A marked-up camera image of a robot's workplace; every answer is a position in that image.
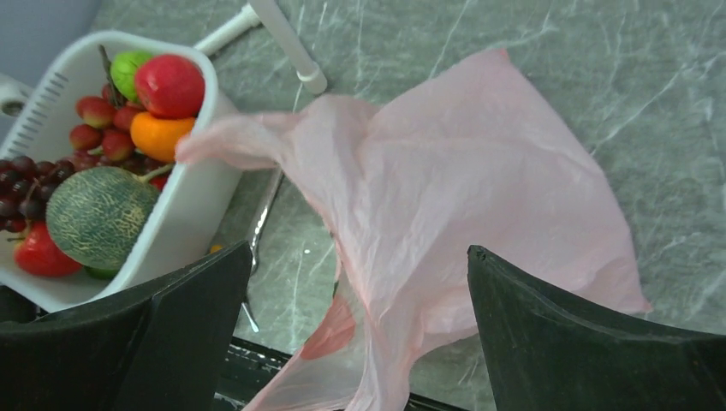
white plastic basket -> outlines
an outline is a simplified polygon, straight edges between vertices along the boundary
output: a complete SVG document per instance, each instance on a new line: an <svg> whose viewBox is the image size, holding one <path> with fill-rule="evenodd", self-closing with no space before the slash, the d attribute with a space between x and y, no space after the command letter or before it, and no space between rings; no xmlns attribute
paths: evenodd
<svg viewBox="0 0 726 411"><path fill-rule="evenodd" d="M106 83L99 45L111 58L120 51L146 50L196 63L205 78L206 95L194 131L236 112L219 90L209 58L200 51L127 33L98 32L72 44L48 68L0 147L2 158L25 154L36 161L54 161L72 152L68 132L81 123L75 102L85 95L99 95ZM26 274L15 265L13 244L6 241L0 246L0 283L53 313L172 272L208 251L240 177L239 170L217 160L177 165L133 251L109 283L83 272L58 279Z"/></svg>

gray marble countertop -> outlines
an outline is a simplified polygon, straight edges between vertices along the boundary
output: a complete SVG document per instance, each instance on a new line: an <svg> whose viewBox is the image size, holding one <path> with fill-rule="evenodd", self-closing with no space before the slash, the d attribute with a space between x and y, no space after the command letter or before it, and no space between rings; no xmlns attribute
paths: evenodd
<svg viewBox="0 0 726 411"><path fill-rule="evenodd" d="M281 0L331 91L383 104L484 48L506 47L603 166L628 221L654 311L649 320L726 333L726 8L724 0ZM242 0L104 0L95 28L192 45ZM242 110L311 101L269 33L213 58ZM219 241L245 235L265 186L246 174ZM330 303L335 253L327 231L285 182L251 284L262 326L236 331L292 352ZM493 410L476 337L414 368L413 391Z"/></svg>

pink plastic bag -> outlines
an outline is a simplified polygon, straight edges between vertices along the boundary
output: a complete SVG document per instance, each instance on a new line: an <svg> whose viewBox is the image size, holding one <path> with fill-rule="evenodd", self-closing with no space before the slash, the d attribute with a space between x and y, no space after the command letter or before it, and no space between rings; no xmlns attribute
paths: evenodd
<svg viewBox="0 0 726 411"><path fill-rule="evenodd" d="M476 333L467 249L483 245L598 304L649 309L603 171L503 51L468 57L382 108L323 96L235 116L177 160L274 167L335 239L335 297L246 411L403 410L423 354Z"/></svg>

cantaloupe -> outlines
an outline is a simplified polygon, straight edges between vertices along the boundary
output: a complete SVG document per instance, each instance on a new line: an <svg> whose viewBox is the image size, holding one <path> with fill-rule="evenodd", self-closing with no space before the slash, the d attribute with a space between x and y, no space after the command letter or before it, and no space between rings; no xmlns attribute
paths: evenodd
<svg viewBox="0 0 726 411"><path fill-rule="evenodd" d="M83 265L120 269L158 200L159 191L148 183L158 174L139 177L117 167L73 174L48 201L51 239Z"/></svg>

tangerine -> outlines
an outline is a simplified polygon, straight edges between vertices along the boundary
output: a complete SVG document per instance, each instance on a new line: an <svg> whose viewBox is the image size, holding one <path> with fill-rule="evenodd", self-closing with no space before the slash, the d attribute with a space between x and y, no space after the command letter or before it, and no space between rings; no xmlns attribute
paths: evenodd
<svg viewBox="0 0 726 411"><path fill-rule="evenodd" d="M156 118L145 111L131 122L131 140L147 157L164 163L174 163L176 143L192 131L196 118Z"/></svg>

